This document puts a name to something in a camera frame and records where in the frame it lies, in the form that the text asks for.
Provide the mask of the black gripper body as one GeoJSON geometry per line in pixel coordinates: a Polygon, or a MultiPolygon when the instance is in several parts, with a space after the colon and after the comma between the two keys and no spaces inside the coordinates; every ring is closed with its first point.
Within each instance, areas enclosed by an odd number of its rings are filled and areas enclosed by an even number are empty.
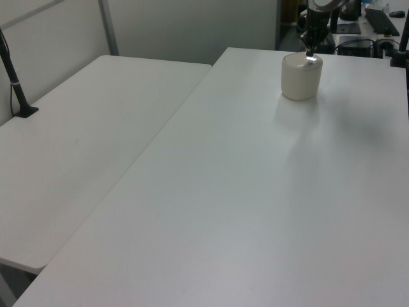
{"type": "Polygon", "coordinates": [[[324,41],[327,37],[330,12],[305,10],[299,16],[299,38],[301,41],[324,41]]]}

